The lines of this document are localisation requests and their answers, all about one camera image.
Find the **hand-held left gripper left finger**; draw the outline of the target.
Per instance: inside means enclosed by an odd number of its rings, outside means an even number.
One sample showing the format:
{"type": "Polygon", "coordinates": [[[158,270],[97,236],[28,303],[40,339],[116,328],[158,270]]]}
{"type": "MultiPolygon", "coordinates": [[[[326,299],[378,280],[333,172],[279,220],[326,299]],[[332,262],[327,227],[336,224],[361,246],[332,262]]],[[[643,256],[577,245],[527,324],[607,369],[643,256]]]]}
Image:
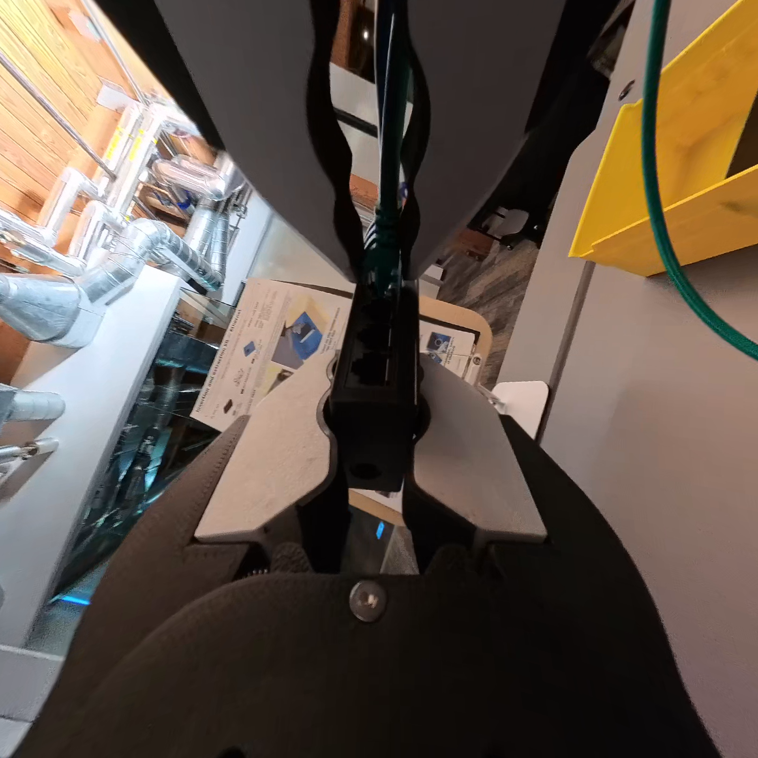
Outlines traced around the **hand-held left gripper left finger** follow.
{"type": "Polygon", "coordinates": [[[256,405],[195,529],[203,544],[254,544],[268,558],[302,547],[316,572],[340,570],[348,488],[325,419],[336,353],[309,358],[256,405]]]}

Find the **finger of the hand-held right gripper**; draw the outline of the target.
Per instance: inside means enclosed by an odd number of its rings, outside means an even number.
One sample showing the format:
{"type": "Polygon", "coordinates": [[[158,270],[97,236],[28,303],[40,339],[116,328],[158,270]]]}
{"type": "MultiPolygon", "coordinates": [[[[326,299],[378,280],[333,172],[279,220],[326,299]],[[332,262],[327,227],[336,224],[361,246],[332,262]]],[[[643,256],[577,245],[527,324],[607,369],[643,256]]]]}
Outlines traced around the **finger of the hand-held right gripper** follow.
{"type": "Polygon", "coordinates": [[[413,183],[416,279],[484,203],[522,146],[565,2],[408,2],[429,102],[413,183]]]}
{"type": "Polygon", "coordinates": [[[200,99],[242,173],[348,281],[362,224],[353,154],[334,113],[340,2],[156,2],[200,99]]]}

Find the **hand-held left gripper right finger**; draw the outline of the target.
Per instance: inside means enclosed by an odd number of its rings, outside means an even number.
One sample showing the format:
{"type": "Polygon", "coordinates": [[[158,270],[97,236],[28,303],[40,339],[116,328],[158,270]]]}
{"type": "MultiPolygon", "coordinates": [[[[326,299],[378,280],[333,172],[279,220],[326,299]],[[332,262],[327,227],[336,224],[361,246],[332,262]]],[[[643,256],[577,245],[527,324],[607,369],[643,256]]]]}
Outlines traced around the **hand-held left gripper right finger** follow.
{"type": "Polygon", "coordinates": [[[420,572],[457,546],[543,544],[546,527],[503,418],[480,389],[420,357],[422,431],[405,477],[405,525],[420,572]]]}

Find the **black network switch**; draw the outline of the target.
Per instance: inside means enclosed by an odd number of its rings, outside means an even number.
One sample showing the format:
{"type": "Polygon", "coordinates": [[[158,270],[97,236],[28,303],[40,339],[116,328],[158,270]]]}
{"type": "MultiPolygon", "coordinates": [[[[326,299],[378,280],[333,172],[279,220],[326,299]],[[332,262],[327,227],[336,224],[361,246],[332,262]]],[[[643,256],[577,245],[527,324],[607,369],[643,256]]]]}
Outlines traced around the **black network switch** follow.
{"type": "Polygon", "coordinates": [[[419,414],[418,290],[358,285],[350,309],[327,420],[348,487],[399,492],[419,414]]]}

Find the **yellow plastic bin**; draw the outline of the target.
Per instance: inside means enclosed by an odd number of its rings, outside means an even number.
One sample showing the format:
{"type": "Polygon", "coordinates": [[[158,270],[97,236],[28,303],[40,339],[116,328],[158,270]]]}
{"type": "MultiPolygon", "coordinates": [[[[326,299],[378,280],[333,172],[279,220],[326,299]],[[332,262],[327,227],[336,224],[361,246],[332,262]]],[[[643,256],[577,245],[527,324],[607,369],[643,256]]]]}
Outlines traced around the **yellow plastic bin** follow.
{"type": "MultiPolygon", "coordinates": [[[[657,167],[681,265],[757,242],[756,164],[728,175],[756,98],[757,2],[735,2],[662,70],[657,167]]],[[[569,257],[642,277],[665,271],[641,165],[642,101],[621,107],[569,257]]]]}

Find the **instruction poster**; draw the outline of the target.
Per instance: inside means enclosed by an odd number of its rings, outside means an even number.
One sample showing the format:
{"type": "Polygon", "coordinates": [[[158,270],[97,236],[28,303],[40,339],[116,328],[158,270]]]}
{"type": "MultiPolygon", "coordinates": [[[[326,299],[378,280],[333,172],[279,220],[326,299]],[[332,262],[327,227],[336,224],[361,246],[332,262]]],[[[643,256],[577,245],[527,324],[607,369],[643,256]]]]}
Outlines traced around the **instruction poster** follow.
{"type": "Polygon", "coordinates": [[[343,341],[353,295],[249,278],[189,416],[222,432],[312,356],[343,341]]]}

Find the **wooden display board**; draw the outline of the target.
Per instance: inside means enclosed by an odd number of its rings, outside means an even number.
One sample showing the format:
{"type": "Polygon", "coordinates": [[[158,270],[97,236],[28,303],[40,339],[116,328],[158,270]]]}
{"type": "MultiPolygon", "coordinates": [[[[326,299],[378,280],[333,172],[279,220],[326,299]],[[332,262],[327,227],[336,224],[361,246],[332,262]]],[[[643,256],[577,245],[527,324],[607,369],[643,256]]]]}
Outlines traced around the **wooden display board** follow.
{"type": "Polygon", "coordinates": [[[419,297],[420,351],[471,385],[480,383],[492,347],[492,331],[479,313],[419,297]]]}

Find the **insulated silver pipes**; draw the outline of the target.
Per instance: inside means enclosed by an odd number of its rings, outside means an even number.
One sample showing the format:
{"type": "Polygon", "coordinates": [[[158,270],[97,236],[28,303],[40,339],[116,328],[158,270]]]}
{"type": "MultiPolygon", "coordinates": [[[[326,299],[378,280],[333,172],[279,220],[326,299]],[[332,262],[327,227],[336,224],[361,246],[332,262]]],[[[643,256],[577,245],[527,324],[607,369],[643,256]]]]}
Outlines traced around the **insulated silver pipes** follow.
{"type": "Polygon", "coordinates": [[[158,156],[162,136],[184,132],[191,123],[162,103],[128,99],[94,177],[68,166],[59,175],[37,223],[2,210],[2,244],[16,257],[76,281],[108,276],[125,288],[146,264],[156,262],[209,291],[222,288],[228,243],[225,204],[246,188],[232,158],[219,152],[212,165],[189,156],[158,156]],[[148,179],[185,190],[197,203],[183,236],[166,223],[136,217],[139,185],[148,179]]]}

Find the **small metal pipe fitting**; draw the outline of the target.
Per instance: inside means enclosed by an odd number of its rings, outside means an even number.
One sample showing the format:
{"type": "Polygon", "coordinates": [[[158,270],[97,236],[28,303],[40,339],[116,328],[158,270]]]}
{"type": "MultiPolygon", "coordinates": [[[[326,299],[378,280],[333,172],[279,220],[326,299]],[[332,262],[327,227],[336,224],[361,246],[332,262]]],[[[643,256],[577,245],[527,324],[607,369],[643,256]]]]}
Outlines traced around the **small metal pipe fitting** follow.
{"type": "Polygon", "coordinates": [[[39,456],[47,456],[55,452],[58,447],[59,441],[53,437],[40,438],[17,445],[2,445],[1,466],[14,461],[25,461],[39,456]]]}

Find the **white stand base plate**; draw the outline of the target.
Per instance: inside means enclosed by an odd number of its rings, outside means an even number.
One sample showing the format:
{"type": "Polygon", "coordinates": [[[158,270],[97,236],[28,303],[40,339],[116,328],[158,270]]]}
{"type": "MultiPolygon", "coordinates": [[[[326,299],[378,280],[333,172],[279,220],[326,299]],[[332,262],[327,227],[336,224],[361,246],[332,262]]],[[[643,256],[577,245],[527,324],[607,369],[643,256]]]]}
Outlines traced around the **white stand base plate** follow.
{"type": "Polygon", "coordinates": [[[501,415],[508,415],[536,440],[550,388],[543,381],[507,381],[498,383],[488,397],[501,415]]]}

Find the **rectangular metal air duct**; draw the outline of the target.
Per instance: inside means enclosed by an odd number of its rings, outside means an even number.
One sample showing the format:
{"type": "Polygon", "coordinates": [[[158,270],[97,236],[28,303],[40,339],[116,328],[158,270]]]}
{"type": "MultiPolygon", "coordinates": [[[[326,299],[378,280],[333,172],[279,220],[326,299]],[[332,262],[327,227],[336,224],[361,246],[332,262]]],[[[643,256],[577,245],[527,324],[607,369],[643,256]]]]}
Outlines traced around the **rectangular metal air duct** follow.
{"type": "Polygon", "coordinates": [[[1,319],[33,342],[81,349],[96,336],[105,312],[70,278],[1,275],[1,319]]]}
{"type": "Polygon", "coordinates": [[[52,421],[65,412],[57,393],[22,390],[1,384],[1,427],[10,422],[52,421]]]}

